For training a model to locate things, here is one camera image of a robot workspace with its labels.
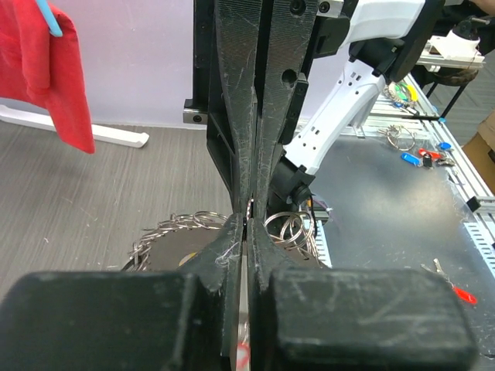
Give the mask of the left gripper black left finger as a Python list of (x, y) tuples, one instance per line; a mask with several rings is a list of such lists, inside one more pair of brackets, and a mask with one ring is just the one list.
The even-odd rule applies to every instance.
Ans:
[(244, 219), (227, 268), (212, 243), (173, 271), (45, 271), (1, 303), (3, 370), (233, 370)]

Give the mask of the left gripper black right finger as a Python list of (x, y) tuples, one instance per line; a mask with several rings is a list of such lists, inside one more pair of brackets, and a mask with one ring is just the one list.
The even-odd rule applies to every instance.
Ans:
[(309, 268), (247, 223), (253, 370), (469, 370), (478, 348), (446, 281), (427, 271)]

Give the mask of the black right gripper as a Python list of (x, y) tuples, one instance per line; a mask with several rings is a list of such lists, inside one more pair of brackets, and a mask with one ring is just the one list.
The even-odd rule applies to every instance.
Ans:
[(350, 1), (197, 1), (188, 122), (207, 148), (236, 212), (304, 199), (312, 176), (282, 148), (295, 133), (315, 58), (346, 38)]

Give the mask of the metal disc with keyrings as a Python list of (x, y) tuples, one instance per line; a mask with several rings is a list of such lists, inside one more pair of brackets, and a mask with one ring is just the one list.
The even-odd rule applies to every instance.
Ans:
[[(311, 199), (306, 200), (296, 211), (275, 213), (264, 221), (272, 229), (268, 235), (275, 245), (285, 251), (296, 251), (301, 259), (316, 264), (317, 267), (331, 268), (329, 248), (323, 231), (324, 223), (329, 219), (331, 209), (323, 208), (324, 217), (318, 220), (314, 215)], [(198, 211), (193, 214), (172, 214), (168, 220), (148, 230), (140, 240), (133, 244), (129, 260), (123, 271), (146, 271), (151, 267), (152, 249), (158, 246), (159, 239), (180, 233), (205, 233), (212, 237), (213, 263), (217, 268), (227, 268), (229, 263), (239, 258), (237, 251), (241, 242), (225, 228), (230, 223), (227, 217), (210, 211)]]

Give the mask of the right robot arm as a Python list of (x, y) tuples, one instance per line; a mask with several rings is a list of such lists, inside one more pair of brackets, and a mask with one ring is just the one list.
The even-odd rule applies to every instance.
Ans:
[(326, 153), (417, 63), (441, 1), (196, 1), (193, 95), (235, 213), (294, 209)]

